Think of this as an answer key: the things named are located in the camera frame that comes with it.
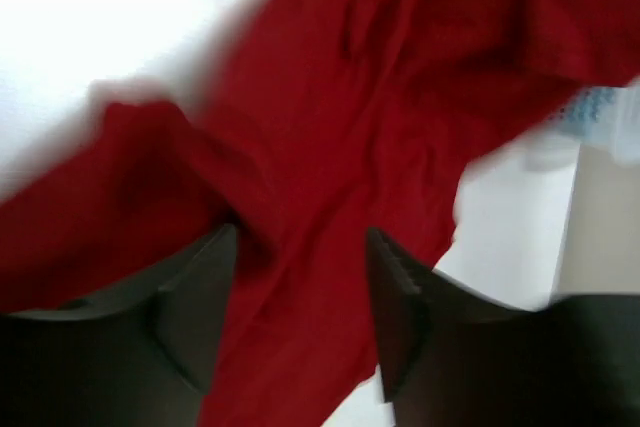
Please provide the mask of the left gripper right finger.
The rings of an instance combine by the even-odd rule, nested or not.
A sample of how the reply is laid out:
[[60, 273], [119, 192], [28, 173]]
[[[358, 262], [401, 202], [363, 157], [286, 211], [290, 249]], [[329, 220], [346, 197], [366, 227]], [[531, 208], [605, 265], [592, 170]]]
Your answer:
[[399, 426], [635, 426], [639, 298], [565, 296], [537, 311], [484, 297], [366, 239], [384, 399]]

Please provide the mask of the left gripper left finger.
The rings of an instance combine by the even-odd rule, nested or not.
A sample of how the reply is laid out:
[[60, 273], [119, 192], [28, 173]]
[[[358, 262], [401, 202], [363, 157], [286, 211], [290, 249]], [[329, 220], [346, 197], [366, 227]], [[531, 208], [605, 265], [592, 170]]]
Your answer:
[[237, 255], [225, 225], [56, 310], [1, 318], [5, 426], [193, 426]]

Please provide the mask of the red t shirt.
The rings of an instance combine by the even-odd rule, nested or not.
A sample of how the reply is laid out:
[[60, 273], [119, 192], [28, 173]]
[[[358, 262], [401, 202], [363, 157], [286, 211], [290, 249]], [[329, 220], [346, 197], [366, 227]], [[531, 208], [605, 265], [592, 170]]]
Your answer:
[[364, 233], [448, 250], [465, 167], [639, 73], [639, 0], [267, 0], [204, 109], [109, 103], [1, 208], [1, 308], [55, 308], [223, 222], [239, 259], [204, 426], [318, 426], [374, 371]]

